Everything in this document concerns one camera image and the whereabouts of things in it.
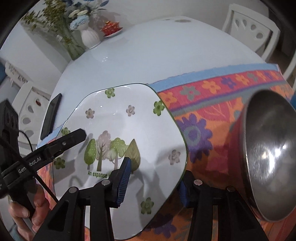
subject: plate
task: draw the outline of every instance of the plate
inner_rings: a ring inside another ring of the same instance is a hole
[[[122,29],[123,29],[123,28],[120,28],[120,30],[118,30],[117,32],[115,32],[115,33],[113,33],[113,34],[110,34],[110,35],[108,35],[108,36],[104,36],[104,38],[110,38],[110,37],[113,37],[113,36],[119,34],[119,33],[122,31]]]
[[[130,84],[85,97],[57,138],[78,128],[86,131],[85,142],[54,161],[56,196],[61,198],[71,186],[94,186],[128,156],[132,173],[125,199],[118,209],[111,209],[111,218],[115,239],[137,235],[185,171],[186,144],[174,118],[149,86]],[[85,225],[89,227],[89,209]]]

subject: floor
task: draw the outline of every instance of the floor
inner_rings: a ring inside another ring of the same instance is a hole
[[[269,63],[278,64],[281,72],[284,73],[286,71],[287,67],[290,64],[290,61],[291,60],[287,55],[285,55],[284,53],[282,53],[282,52],[280,52],[278,50],[275,50],[274,53],[272,54],[270,60],[269,60]],[[295,70],[293,72],[293,76],[291,76],[287,80],[288,83],[291,85],[291,87],[294,84],[295,77],[296,77],[296,68],[295,68]]]

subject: stainless steel bowl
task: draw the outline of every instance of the stainless steel bowl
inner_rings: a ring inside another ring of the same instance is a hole
[[[264,220],[282,220],[296,206],[296,111],[279,94],[263,90],[236,124],[248,201]]]

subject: white vase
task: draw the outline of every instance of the white vase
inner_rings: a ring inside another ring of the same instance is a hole
[[[77,29],[81,32],[82,42],[87,48],[92,49],[101,43],[98,33],[89,27],[89,23],[81,24]]]

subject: metal screw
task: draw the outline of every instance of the metal screw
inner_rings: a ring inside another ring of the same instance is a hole
[[[196,186],[200,186],[200,185],[202,185],[202,180],[196,179],[196,180],[194,180],[193,183],[194,183]]]
[[[104,179],[101,183],[103,186],[107,186],[110,184],[110,181],[108,179]]]
[[[227,191],[228,192],[235,192],[235,188],[233,186],[228,186]]]
[[[71,187],[69,188],[69,193],[75,193],[77,190],[77,187]]]

